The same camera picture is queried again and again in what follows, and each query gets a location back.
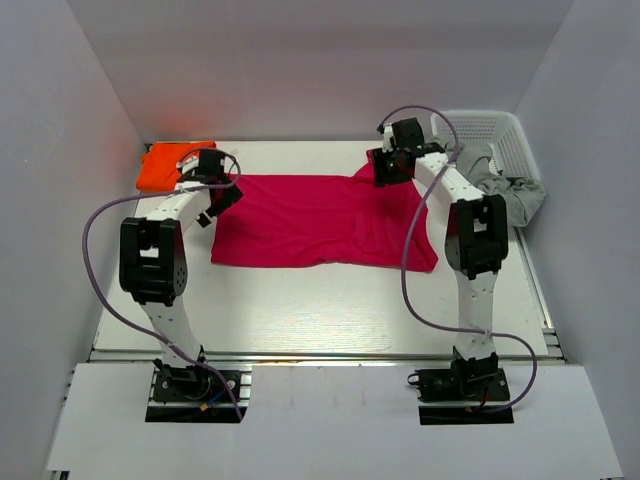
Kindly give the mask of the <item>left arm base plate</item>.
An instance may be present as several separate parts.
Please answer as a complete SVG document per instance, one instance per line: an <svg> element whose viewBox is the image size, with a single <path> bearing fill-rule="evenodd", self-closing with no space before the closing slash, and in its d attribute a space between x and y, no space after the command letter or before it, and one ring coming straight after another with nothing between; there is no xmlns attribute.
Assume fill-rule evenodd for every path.
<svg viewBox="0 0 640 480"><path fill-rule="evenodd" d="M226 385L212 372L200 377L193 370L185 378L172 376L168 369L155 368L145 413L146 423L157 424L239 424L229 392L245 415L250 398L250 373L221 370Z"/></svg>

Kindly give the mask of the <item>crimson red t-shirt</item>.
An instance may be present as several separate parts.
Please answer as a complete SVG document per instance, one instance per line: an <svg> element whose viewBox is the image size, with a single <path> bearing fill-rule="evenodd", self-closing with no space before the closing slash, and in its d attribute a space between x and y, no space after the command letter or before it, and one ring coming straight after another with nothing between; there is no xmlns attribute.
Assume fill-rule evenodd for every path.
<svg viewBox="0 0 640 480"><path fill-rule="evenodd" d="M370 163L353 175L249 175L243 198L222 213L214 264L307 268L342 263L400 268L405 237L421 197L411 182L376 187ZM438 256L426 223L409 246L408 270L432 272Z"/></svg>

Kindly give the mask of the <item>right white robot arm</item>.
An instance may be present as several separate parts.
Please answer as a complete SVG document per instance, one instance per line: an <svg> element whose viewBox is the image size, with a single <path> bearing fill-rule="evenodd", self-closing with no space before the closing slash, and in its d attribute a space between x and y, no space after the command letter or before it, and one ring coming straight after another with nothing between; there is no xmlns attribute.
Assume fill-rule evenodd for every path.
<svg viewBox="0 0 640 480"><path fill-rule="evenodd" d="M488 377L498 369L493 340L493 296L502 262L508 255L506 204L499 195L487 195L456 168L460 144L447 153L426 141L415 118L381 123L382 146L369 154L374 185L386 187L417 181L426 191L405 237L401 257L401 291L405 306L420 323L456 335L451 374L453 390L472 399L484 391ZM409 246L429 197L448 209L444 253L457 281L458 325L433 323L410 303L406 271Z"/></svg>

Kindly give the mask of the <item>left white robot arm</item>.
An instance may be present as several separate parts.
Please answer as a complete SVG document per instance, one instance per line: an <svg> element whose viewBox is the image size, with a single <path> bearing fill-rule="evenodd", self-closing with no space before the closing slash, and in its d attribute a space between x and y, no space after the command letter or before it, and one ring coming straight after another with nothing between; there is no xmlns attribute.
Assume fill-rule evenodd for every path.
<svg viewBox="0 0 640 480"><path fill-rule="evenodd" d="M159 337L161 365L179 369L177 387L199 399L211 387L211 374L199 365L203 347L192 332L183 294L188 282L184 235L193 225L206 228L242 198L238 174L226 171L236 158L213 147L187 151L177 164L174 190L162 194L149 213L125 219L120 228L119 283L148 317Z"/></svg>

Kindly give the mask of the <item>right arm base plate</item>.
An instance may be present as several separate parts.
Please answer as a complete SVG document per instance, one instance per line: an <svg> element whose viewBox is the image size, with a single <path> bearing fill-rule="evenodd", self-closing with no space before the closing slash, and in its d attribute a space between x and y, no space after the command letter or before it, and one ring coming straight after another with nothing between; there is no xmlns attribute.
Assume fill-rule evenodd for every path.
<svg viewBox="0 0 640 480"><path fill-rule="evenodd" d="M505 372L502 368L490 379L466 386L450 369L421 369L407 377L409 386L417 390L418 415L421 426L480 426L514 423Z"/></svg>

